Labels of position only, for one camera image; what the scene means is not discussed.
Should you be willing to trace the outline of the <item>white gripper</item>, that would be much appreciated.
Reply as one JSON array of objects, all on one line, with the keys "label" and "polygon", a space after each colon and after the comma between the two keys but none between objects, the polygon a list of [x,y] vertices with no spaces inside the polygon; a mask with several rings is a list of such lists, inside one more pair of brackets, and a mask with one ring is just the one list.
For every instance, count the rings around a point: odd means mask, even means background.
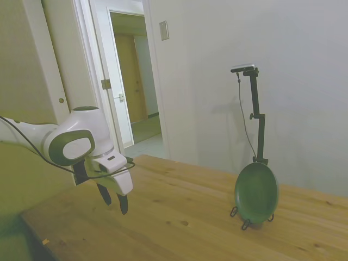
[{"label": "white gripper", "polygon": [[133,189],[133,182],[127,159],[118,152],[110,152],[98,157],[86,157],[86,172],[90,179],[97,183],[98,190],[106,203],[112,203],[108,189],[117,193],[120,210],[123,215],[128,213],[127,194]]}]

